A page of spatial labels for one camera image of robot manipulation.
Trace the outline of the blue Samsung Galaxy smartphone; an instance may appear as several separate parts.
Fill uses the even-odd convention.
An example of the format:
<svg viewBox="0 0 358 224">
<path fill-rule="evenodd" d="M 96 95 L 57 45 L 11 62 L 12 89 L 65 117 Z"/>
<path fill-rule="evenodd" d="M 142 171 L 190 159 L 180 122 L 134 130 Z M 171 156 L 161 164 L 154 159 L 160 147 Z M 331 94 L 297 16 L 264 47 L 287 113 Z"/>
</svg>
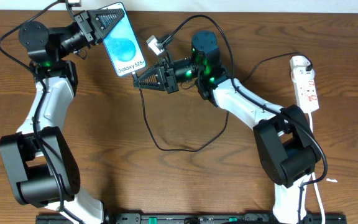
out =
<svg viewBox="0 0 358 224">
<path fill-rule="evenodd" d="M 103 9 L 122 9 L 124 17 L 103 40 L 116 74 L 123 77 L 147 66 L 132 24 L 122 2 L 116 2 Z"/>
</svg>

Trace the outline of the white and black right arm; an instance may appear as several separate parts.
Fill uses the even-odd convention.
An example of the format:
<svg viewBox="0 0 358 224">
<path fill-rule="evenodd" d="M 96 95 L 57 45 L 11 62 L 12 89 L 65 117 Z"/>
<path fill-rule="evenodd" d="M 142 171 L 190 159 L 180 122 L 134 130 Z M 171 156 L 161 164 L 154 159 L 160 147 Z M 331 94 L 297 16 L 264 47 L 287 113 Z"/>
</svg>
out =
<svg viewBox="0 0 358 224">
<path fill-rule="evenodd" d="M 253 130 L 262 168 L 275 184 L 276 221 L 303 223 L 305 190 L 318 182 L 316 163 L 326 162 L 303 110 L 297 105 L 273 104 L 245 88 L 222 64 L 217 37 L 208 30 L 192 37 L 189 57 L 174 60 L 167 54 L 143 74 L 134 75 L 139 90 L 174 93 L 180 83 L 188 81 L 194 81 L 204 100 Z"/>
</svg>

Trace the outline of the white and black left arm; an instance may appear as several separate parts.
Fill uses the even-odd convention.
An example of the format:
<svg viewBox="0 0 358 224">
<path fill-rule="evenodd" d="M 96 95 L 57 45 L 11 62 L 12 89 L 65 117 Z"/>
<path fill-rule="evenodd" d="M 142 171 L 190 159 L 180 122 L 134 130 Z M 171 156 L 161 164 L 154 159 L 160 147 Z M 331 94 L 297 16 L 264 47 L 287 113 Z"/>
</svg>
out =
<svg viewBox="0 0 358 224">
<path fill-rule="evenodd" d="M 73 14 L 65 27 L 48 28 L 36 17 L 17 26 L 36 96 L 19 129 L 0 139 L 0 154 L 19 204 L 53 210 L 72 223 L 116 221 L 81 186 L 62 129 L 78 86 L 75 64 L 67 56 L 100 44 L 123 17 L 122 9 L 97 9 Z"/>
</svg>

